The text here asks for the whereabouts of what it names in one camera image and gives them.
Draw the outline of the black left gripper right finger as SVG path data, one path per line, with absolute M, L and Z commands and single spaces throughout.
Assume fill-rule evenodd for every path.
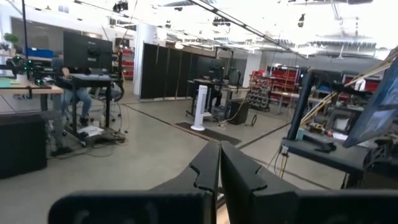
M 396 190 L 302 190 L 230 142 L 222 142 L 220 151 L 231 223 L 397 224 Z

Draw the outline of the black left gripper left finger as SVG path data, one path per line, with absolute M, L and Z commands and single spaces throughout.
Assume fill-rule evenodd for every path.
M 220 145 L 208 142 L 184 170 L 147 190 L 84 190 L 58 199 L 48 222 L 215 223 Z

